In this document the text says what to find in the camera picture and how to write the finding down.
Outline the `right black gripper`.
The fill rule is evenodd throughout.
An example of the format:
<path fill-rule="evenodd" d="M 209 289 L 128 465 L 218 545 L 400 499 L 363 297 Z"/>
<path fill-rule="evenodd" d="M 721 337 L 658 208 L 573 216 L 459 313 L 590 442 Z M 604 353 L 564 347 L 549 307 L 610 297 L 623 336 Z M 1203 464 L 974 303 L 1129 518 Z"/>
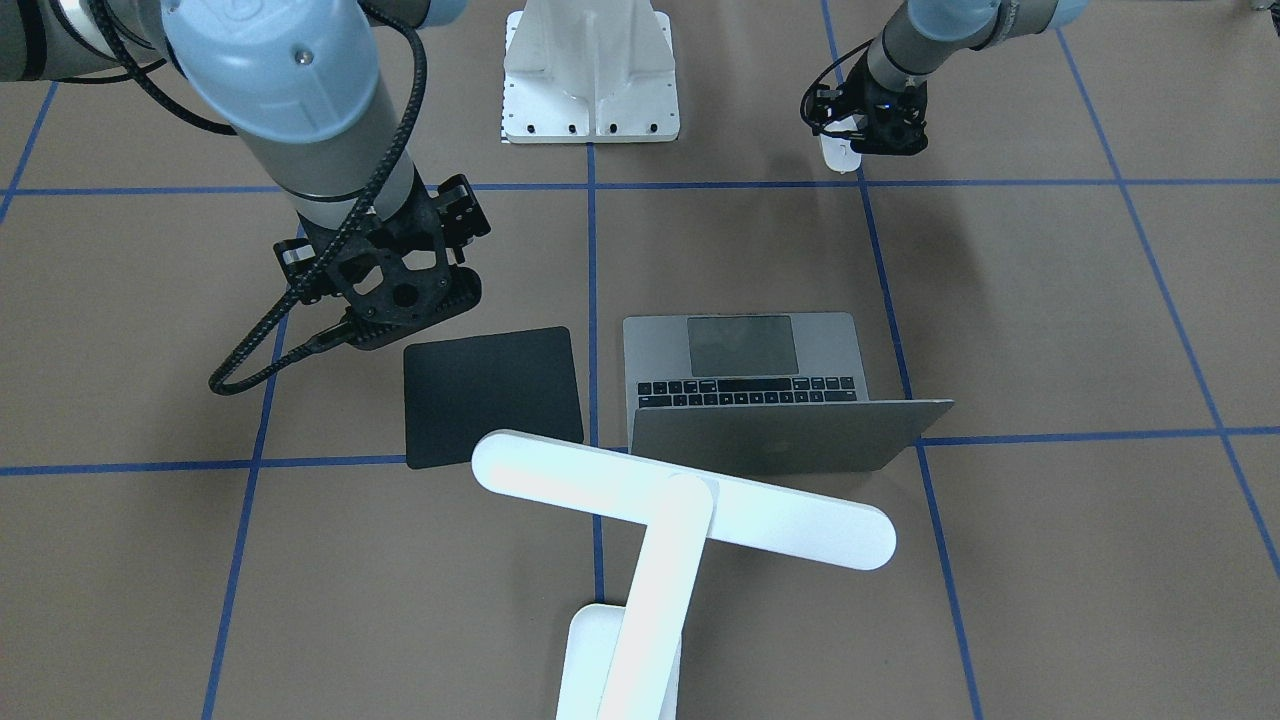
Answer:
<path fill-rule="evenodd" d="M 303 301 L 468 301 L 471 187 L 412 187 L 404 205 L 381 219 L 366 215 L 332 264 L 302 292 Z"/>

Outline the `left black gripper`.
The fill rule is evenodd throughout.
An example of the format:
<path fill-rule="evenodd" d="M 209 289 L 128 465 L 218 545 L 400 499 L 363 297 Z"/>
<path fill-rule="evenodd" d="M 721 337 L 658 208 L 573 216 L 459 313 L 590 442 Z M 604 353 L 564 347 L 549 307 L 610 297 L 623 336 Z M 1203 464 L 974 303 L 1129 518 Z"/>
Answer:
<path fill-rule="evenodd" d="M 861 83 L 861 101 L 855 110 L 864 122 L 850 141 L 861 155 L 914 156 L 928 146 L 925 110 L 927 82 L 909 83 L 901 91 L 879 86 L 869 76 Z"/>

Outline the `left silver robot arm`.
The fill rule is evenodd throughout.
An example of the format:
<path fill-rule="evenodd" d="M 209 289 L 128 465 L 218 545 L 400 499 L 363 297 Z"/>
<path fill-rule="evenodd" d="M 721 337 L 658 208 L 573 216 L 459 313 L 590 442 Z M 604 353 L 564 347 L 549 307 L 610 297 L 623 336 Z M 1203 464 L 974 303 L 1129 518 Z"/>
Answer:
<path fill-rule="evenodd" d="M 850 147 L 911 156 L 928 145 L 927 82 L 955 53 L 980 51 L 1075 20 L 1085 1 L 905 1 L 849 77 Z"/>

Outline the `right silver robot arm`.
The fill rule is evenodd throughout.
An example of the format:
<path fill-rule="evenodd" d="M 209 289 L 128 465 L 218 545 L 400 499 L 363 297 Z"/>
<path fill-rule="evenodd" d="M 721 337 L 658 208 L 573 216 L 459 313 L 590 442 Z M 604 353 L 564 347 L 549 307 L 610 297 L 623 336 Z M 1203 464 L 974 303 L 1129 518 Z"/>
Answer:
<path fill-rule="evenodd" d="M 421 47 L 462 1 L 5 1 L 3 79 L 124 81 L 174 117 L 238 137 L 284 190 L 306 241 L 276 258 L 298 284 L 357 225 L 303 293 L 356 292 L 372 273 L 403 307 L 424 296 L 404 279 L 445 258 L 407 143 L 419 109 L 399 110 L 381 78 L 374 29 Z"/>

